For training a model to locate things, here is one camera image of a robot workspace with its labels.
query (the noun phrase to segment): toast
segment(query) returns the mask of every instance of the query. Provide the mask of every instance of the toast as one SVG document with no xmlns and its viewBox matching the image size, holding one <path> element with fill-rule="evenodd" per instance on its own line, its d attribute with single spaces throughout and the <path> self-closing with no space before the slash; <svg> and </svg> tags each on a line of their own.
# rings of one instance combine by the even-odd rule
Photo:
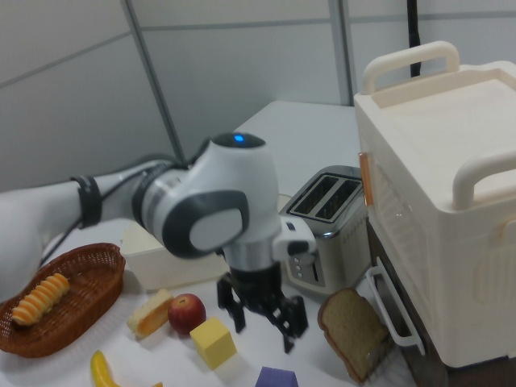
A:
<svg viewBox="0 0 516 387">
<path fill-rule="evenodd" d="M 342 289 L 321 305 L 317 320 L 349 376 L 363 383 L 372 371 L 368 354 L 389 335 L 371 304 L 356 290 Z"/>
<path fill-rule="evenodd" d="M 173 295 L 168 290 L 161 289 L 134 311 L 127 320 L 127 326 L 139 339 L 149 336 L 169 320 L 172 299 Z"/>
</svg>

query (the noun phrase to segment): yellow cube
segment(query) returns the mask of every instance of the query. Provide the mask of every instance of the yellow cube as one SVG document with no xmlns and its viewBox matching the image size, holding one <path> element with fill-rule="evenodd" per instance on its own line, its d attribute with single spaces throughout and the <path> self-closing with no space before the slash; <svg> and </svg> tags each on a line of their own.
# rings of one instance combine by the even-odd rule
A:
<svg viewBox="0 0 516 387">
<path fill-rule="evenodd" d="M 231 333 L 215 316 L 191 331 L 190 336 L 197 352 L 211 369 L 216 369 L 236 353 Z"/>
</svg>

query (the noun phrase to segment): black pole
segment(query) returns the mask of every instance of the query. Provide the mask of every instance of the black pole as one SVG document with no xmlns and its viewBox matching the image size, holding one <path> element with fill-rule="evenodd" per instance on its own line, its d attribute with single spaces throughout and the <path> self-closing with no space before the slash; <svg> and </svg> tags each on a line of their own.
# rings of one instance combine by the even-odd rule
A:
<svg viewBox="0 0 516 387">
<path fill-rule="evenodd" d="M 406 10 L 409 22 L 409 46 L 416 47 L 421 44 L 418 30 L 418 0 L 406 0 Z M 421 62 L 410 65 L 410 76 L 417 77 L 421 74 Z"/>
</svg>

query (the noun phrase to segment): white box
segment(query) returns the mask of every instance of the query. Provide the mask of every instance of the white box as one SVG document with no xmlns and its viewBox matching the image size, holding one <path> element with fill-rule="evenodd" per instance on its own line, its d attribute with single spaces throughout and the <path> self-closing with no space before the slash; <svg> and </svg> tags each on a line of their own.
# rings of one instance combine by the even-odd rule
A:
<svg viewBox="0 0 516 387">
<path fill-rule="evenodd" d="M 440 57 L 444 72 L 375 88 Z M 515 64 L 460 65 L 434 42 L 373 60 L 355 97 L 369 220 L 451 367 L 516 354 L 515 89 Z"/>
<path fill-rule="evenodd" d="M 279 195 L 278 211 L 289 200 L 290 196 Z M 184 259 L 171 254 L 136 222 L 124 230 L 120 252 L 146 290 L 213 281 L 229 272 L 223 256 L 208 254 L 200 258 Z"/>
</svg>

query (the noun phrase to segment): crate handle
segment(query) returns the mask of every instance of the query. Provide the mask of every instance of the crate handle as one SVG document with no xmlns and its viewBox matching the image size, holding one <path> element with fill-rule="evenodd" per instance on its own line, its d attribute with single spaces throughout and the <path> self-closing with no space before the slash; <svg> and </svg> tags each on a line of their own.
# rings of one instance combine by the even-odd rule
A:
<svg viewBox="0 0 516 387">
<path fill-rule="evenodd" d="M 385 270 L 385 266 L 381 262 L 380 257 L 377 257 L 377 266 L 372 266 L 368 269 L 368 271 L 365 273 L 365 276 L 368 279 L 369 286 L 371 287 L 372 294 L 374 298 L 377 300 L 378 307 L 380 308 L 381 315 L 384 318 L 385 324 L 387 325 L 387 328 L 389 329 L 390 335 L 393 337 L 394 342 L 401 346 L 401 347 L 410 347 L 412 345 L 417 345 L 419 348 L 419 352 L 421 352 L 422 356 L 425 356 L 425 348 L 422 345 L 422 340 L 419 337 L 418 332 L 416 331 L 416 328 L 414 324 L 412 323 L 412 319 L 410 318 L 408 312 L 405 309 L 405 306 L 403 305 L 402 300 L 400 299 L 400 296 L 397 294 L 396 289 L 394 288 L 393 282 L 390 280 L 389 274 Z M 391 296 L 393 297 L 394 301 L 396 302 L 397 308 L 402 312 L 402 317 L 405 320 L 405 324 L 409 327 L 410 336 L 400 336 L 396 332 L 396 328 L 394 327 L 393 321 L 389 317 L 389 313 L 387 313 L 387 309 L 385 308 L 384 302 L 380 298 L 380 294 L 378 294 L 377 287 L 374 283 L 374 276 L 383 276 L 385 280 L 385 284 L 387 285 L 387 289 L 389 290 Z"/>
<path fill-rule="evenodd" d="M 475 184 L 487 176 L 516 169 L 516 150 L 486 153 L 466 161 L 453 179 L 452 201 L 456 210 L 473 205 Z"/>
<path fill-rule="evenodd" d="M 406 50 L 393 52 L 388 55 L 373 59 L 364 70 L 362 82 L 362 94 L 370 95 L 376 91 L 375 80 L 382 74 L 414 63 L 423 62 L 435 58 L 446 59 L 446 71 L 454 73 L 459 71 L 459 52 L 453 44 L 443 41 L 422 44 Z"/>
</svg>

